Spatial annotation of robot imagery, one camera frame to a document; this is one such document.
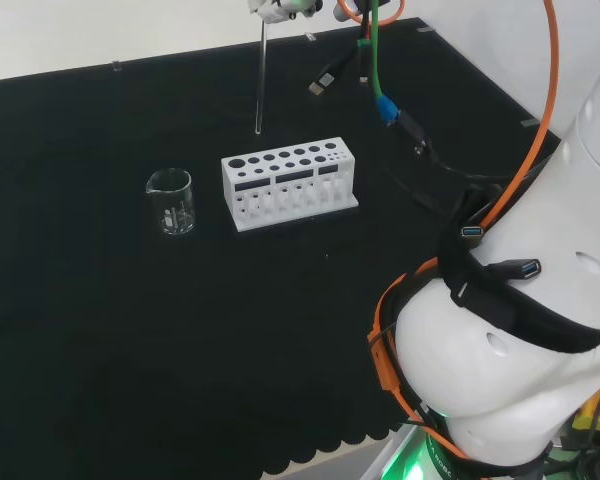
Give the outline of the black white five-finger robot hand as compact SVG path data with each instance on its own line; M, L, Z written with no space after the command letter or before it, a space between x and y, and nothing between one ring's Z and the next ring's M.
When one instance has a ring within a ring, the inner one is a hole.
M294 20L298 14L311 18L323 7L322 0L248 0L247 4L265 24Z

